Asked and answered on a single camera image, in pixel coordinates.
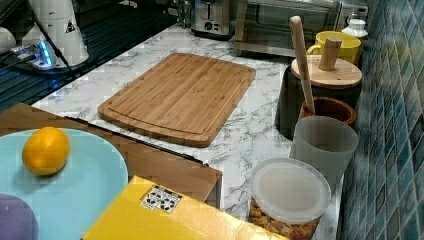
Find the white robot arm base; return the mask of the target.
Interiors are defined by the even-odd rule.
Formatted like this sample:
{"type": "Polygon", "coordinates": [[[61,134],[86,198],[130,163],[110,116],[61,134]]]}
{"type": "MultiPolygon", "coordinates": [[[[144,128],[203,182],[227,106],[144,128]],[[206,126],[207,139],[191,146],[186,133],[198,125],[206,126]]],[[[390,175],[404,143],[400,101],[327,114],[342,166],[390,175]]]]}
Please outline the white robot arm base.
{"type": "Polygon", "coordinates": [[[40,70],[72,68],[89,58],[72,0],[27,0],[34,26],[10,51],[40,70]]]}

